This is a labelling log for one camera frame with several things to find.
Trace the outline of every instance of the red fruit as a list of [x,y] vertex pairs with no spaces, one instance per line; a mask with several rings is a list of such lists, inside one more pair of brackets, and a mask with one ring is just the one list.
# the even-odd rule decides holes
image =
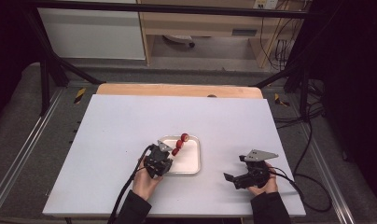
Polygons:
[[176,154],[179,152],[179,148],[175,148],[174,150],[172,150],[172,155],[173,156],[176,156]]
[[180,139],[183,142],[187,142],[189,140],[189,135],[187,133],[182,133],[182,135],[180,136]]
[[185,145],[185,143],[182,141],[182,140],[177,140],[177,142],[176,142],[176,147],[177,148],[182,148],[183,147],[183,145]]

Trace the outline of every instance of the black fabric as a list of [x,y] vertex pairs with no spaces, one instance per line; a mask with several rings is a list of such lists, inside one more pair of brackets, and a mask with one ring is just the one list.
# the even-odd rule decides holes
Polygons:
[[151,205],[148,202],[130,190],[121,210],[119,211],[119,216],[114,223],[140,224],[145,220],[150,209]]
[[252,204],[255,224],[291,223],[281,195],[278,192],[259,194],[250,203]]
[[[35,17],[40,20],[38,12]],[[0,0],[0,113],[21,80],[21,72],[39,62],[39,47],[14,1]]]

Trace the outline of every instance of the square tray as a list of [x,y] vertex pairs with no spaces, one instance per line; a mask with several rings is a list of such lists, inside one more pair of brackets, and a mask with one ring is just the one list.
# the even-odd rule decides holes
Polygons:
[[[160,139],[164,144],[171,148],[176,148],[176,141],[180,139],[179,136],[168,135]],[[201,169],[200,163],[200,141],[196,136],[189,136],[189,140],[185,142],[184,146],[179,150],[176,156],[172,154],[169,156],[174,160],[171,169],[167,175],[195,175]]]

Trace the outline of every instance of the human hand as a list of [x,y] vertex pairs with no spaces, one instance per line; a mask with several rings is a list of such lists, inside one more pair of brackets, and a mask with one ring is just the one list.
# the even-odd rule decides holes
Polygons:
[[[275,173],[275,170],[272,168],[272,166],[267,163],[267,166],[269,167],[270,171]],[[256,187],[249,187],[247,188],[250,192],[252,192],[255,196],[258,196],[259,194],[266,192],[266,193],[273,193],[278,191],[278,186],[276,185],[276,175],[270,173],[270,179],[267,181],[267,183],[262,187],[261,189]]]
[[156,187],[162,181],[162,176],[151,178],[147,170],[144,168],[144,160],[142,159],[139,165],[139,171],[136,172],[133,180],[133,193],[147,201],[153,194]]

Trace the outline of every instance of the person's arm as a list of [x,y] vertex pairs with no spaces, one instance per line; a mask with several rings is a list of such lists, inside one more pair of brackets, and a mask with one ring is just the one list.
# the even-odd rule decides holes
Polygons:
[[[267,163],[267,165],[270,167],[270,171],[275,173],[270,164]],[[256,224],[291,223],[281,195],[278,192],[276,175],[270,174],[270,179],[261,189],[256,187],[247,189],[255,195],[255,198],[250,203],[252,205],[253,220]]]
[[150,211],[151,205],[147,200],[162,181],[162,176],[151,178],[143,167],[144,163],[141,161],[133,180],[133,189],[128,193],[114,224],[140,224]]

